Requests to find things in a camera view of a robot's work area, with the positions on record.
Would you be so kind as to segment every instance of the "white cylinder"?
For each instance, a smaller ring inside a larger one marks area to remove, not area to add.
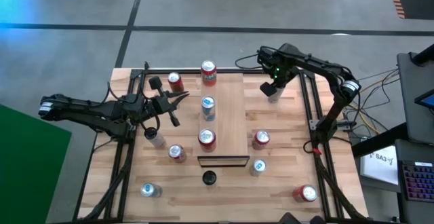
[[[273,95],[269,96],[269,102],[270,103],[275,103],[275,102],[279,101],[279,98],[282,95],[282,93],[283,93],[284,90],[285,90],[285,88],[276,88],[276,93],[274,93]]]

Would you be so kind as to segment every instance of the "metal bracket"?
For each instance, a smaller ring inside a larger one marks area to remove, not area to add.
[[[318,121],[319,120],[313,120],[313,119],[310,119],[309,120],[309,128],[311,129],[311,130],[316,130],[317,129],[317,123],[318,123]],[[338,130],[342,130],[342,131],[349,131],[349,130],[351,130],[351,125],[352,125],[352,123],[353,122],[350,122],[349,120],[347,120],[347,119],[341,119],[341,120],[338,120],[337,122],[336,122],[336,125],[338,126]]]

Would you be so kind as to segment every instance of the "white label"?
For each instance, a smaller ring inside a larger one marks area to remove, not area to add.
[[[52,108],[50,108],[50,107],[45,107],[45,106],[41,106],[41,107],[39,108],[39,111],[50,111],[50,110],[52,110]]]
[[[433,167],[433,165],[431,163],[414,162],[414,164],[417,165],[417,166],[429,166],[429,167]]]

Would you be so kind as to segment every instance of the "wooden table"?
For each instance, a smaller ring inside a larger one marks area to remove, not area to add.
[[[131,69],[113,71],[111,85],[117,95],[126,93],[130,71]],[[173,127],[169,116],[165,114],[160,117],[160,132],[168,145],[182,145],[188,158],[183,164],[174,163],[167,156],[168,146],[165,149],[155,149],[143,136],[143,129],[139,128],[124,221],[271,222],[278,221],[286,212],[292,213],[300,221],[309,221],[315,215],[323,216],[319,198],[311,203],[300,204],[291,195],[297,186],[318,186],[313,156],[302,150],[303,143],[310,138],[300,80],[296,78],[291,81],[280,101],[270,104],[259,90],[260,84],[269,81],[268,76],[238,75],[242,76],[245,96],[245,146],[251,157],[248,165],[245,168],[199,166],[195,152],[199,146],[197,135],[200,128],[201,79],[199,75],[183,75],[182,80],[190,96],[180,103],[176,111],[181,125]],[[167,75],[160,75],[160,78],[163,88],[169,90]],[[145,84],[145,94],[153,96],[155,91],[150,90],[147,82]],[[328,83],[323,77],[317,77],[317,87],[322,108],[327,113],[333,103]],[[155,125],[155,122],[149,120],[146,125]],[[270,143],[262,151],[253,150],[251,145],[252,135],[257,130],[266,130],[271,135]],[[348,138],[343,132],[336,135]],[[96,146],[108,139],[107,135],[100,134]],[[367,216],[350,144],[331,140],[330,147],[339,187],[356,209]],[[107,190],[115,150],[116,143],[110,143],[93,154],[79,217],[89,213]],[[267,171],[259,177],[253,177],[249,175],[248,168],[257,158],[266,161]],[[201,176],[206,170],[213,170],[217,174],[214,186],[206,187],[203,184]],[[140,187],[145,182],[162,186],[163,195],[157,199],[141,196]],[[328,199],[332,216],[336,216],[330,189]],[[119,194],[115,196],[113,206],[116,208],[113,208],[112,215],[116,214],[118,201]]]

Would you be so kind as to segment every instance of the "red soda can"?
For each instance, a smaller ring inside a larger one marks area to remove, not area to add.
[[[172,92],[183,92],[184,84],[182,83],[181,76],[177,72],[172,72],[167,78],[169,80]]]
[[[270,135],[266,131],[258,131],[255,136],[253,137],[252,146],[255,150],[261,150],[265,148],[267,143],[270,141]]]
[[[202,62],[202,82],[205,86],[214,86],[217,82],[217,67],[211,60]]]
[[[169,157],[176,163],[183,163],[187,159],[185,150],[181,145],[172,145],[169,148]]]
[[[313,202],[317,199],[317,190],[310,185],[297,187],[292,191],[292,197],[297,202]]]
[[[213,152],[216,149],[216,134],[209,129],[203,129],[199,133],[199,143],[205,152]]]

